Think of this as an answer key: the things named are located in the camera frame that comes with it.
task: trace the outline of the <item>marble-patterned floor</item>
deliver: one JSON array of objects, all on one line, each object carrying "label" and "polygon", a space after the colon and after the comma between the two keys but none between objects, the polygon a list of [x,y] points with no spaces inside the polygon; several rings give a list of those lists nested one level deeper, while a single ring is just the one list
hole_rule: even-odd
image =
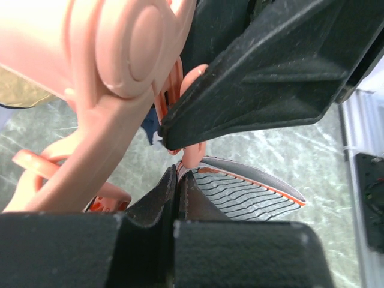
[{"label": "marble-patterned floor", "polygon": [[[26,148],[41,152],[76,129],[74,113],[61,100],[17,110],[0,132],[0,209],[10,200],[22,169],[12,156]],[[285,217],[310,225],[319,235],[337,287],[360,287],[347,167],[338,109],[332,106],[316,125],[238,133],[209,141],[208,155],[255,166],[286,181],[307,205]],[[139,130],[111,176],[137,201],[176,163],[166,151],[149,146]]]}]

